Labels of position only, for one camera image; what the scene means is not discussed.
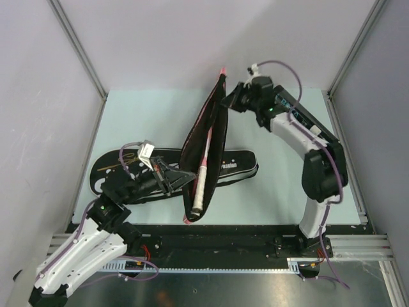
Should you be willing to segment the red badminton racket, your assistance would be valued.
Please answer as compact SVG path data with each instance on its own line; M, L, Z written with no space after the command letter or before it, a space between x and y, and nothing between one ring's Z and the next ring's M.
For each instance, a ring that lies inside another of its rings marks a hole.
M203 211L203 198L204 198L205 182L206 182L206 174L207 174L208 152L210 149L212 132L213 132L213 128L211 127L208 131L206 145L204 148L203 159L201 161L201 164L199 167L199 174L197 176L196 192L195 192L195 197L194 197L194 204L192 206L193 216L200 216L200 214Z

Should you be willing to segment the pink SPORT racket bag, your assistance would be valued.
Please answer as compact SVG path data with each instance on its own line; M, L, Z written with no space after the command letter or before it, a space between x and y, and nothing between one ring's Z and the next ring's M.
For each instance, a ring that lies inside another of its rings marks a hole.
M226 97L226 78L223 67L182 146L180 168L197 175L182 188L185 224L204 217L217 187L228 127L228 110L220 105Z

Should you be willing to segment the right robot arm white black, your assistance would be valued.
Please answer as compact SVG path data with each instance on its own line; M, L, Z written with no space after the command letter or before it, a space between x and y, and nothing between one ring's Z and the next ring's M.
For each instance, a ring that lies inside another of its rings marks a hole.
M239 82L221 104L240 113L254 112L260 127L281 138L302 159L301 184L307 202L295 250L301 256L311 256L323 240L330 206L343 201L343 189L348 184L342 144L295 97L281 85L275 86L267 76Z

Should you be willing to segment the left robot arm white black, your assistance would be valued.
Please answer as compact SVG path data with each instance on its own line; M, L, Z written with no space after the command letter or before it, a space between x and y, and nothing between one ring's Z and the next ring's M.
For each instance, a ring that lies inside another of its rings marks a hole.
M195 173L152 157L145 170L107 175L102 193L86 207L79 226L36 270L31 306L64 306L94 273L117 257L135 255L141 232L127 221L130 204L159 191L170 195L195 179Z

